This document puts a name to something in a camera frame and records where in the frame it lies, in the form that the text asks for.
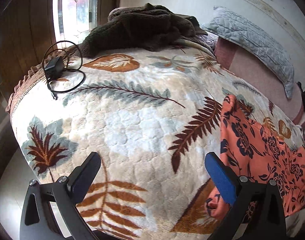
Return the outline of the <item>orange floral garment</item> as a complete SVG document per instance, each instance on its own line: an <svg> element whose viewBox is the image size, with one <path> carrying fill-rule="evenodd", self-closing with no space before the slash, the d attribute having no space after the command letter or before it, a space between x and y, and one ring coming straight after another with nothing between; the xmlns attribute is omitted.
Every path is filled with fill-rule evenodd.
<svg viewBox="0 0 305 240"><path fill-rule="evenodd" d="M219 154L236 176L277 184L285 216L305 208L305 147L292 150L267 125L248 117L234 95L222 103L205 98L210 121L220 128Z"/></svg>

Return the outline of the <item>leaf-patterned plush blanket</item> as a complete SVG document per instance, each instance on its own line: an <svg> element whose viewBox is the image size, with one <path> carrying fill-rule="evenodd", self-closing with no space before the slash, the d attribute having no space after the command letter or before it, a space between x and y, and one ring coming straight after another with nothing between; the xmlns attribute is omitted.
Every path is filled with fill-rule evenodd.
<svg viewBox="0 0 305 240"><path fill-rule="evenodd" d="M41 65L11 94L15 138L43 184L66 176L91 152L101 168L76 207L93 228L120 239L207 239L229 207L204 167L219 154L220 128L205 98L234 95L243 112L295 150L299 124L206 49L109 50L72 57L80 73L49 86ZM305 208L286 216L295 236Z"/></svg>

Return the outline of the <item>black charger adapter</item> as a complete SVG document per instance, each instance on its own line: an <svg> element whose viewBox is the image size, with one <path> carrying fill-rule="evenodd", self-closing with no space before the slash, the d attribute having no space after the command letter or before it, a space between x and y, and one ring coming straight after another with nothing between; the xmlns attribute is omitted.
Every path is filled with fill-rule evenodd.
<svg viewBox="0 0 305 240"><path fill-rule="evenodd" d="M65 65L61 56L51 59L44 67L44 73L47 81L53 81L60 78L64 68Z"/></svg>

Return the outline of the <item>pink mattress sheet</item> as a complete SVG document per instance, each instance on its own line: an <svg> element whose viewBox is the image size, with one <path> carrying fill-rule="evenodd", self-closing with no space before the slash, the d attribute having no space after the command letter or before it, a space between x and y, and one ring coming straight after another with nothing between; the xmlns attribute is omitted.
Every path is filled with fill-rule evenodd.
<svg viewBox="0 0 305 240"><path fill-rule="evenodd" d="M214 51L217 62L225 69L244 79L278 106L294 124L305 122L301 91L294 85L292 99L287 99L283 83L257 57L244 48L218 38Z"/></svg>

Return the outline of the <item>grey quilted pillow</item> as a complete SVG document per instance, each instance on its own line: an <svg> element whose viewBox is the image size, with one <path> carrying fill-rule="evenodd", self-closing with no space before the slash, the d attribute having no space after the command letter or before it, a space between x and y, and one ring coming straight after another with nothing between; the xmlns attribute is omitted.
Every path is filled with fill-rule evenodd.
<svg viewBox="0 0 305 240"><path fill-rule="evenodd" d="M214 7L213 17L201 27L257 57L281 81L286 97L293 97L294 67L290 56L262 28L225 7Z"/></svg>

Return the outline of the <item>dark brown fleece garment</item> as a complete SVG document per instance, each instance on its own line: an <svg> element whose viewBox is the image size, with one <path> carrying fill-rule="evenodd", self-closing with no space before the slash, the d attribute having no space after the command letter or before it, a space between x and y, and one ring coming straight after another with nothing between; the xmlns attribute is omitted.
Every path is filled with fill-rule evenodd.
<svg viewBox="0 0 305 240"><path fill-rule="evenodd" d="M194 16L174 14L163 5L113 10L107 23L95 27L79 44L83 57L95 57L102 50L144 48L157 51L176 40L207 35Z"/></svg>

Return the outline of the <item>stained glass window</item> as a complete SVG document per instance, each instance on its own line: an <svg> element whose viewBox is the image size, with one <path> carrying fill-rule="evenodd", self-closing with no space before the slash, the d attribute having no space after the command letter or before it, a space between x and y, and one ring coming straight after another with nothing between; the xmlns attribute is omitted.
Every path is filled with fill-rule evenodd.
<svg viewBox="0 0 305 240"><path fill-rule="evenodd" d="M98 0L53 0L53 22L57 41L81 43L97 26Z"/></svg>

